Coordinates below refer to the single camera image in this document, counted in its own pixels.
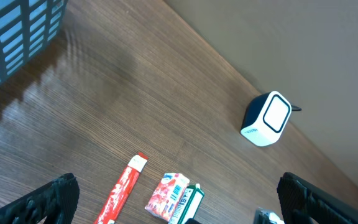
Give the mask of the red stick packet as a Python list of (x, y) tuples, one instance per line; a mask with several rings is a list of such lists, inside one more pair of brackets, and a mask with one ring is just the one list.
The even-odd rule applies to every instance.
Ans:
[(94, 224), (115, 223), (147, 161), (148, 157), (142, 152), (132, 157), (120, 175), (119, 180), (110, 191), (108, 199)]

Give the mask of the red Kleenex tissue pack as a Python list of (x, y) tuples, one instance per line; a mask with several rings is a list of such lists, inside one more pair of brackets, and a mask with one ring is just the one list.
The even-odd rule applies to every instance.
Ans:
[(181, 173), (165, 173), (145, 209), (169, 222), (189, 183), (189, 178)]

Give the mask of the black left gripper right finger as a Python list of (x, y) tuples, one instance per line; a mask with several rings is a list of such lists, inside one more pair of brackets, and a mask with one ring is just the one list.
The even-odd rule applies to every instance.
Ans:
[(280, 178), (277, 193), (286, 224), (358, 224), (358, 210), (291, 172)]

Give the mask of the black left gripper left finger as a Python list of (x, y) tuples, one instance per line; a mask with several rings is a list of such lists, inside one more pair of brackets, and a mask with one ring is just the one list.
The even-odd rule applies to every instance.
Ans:
[(80, 196), (76, 177), (66, 173), (0, 208), (0, 224), (70, 224)]

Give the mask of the dark green small box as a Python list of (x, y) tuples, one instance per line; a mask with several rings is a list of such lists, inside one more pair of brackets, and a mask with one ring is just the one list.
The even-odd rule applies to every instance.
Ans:
[(194, 218), (204, 198), (200, 184), (189, 185), (183, 193), (169, 224), (185, 224)]

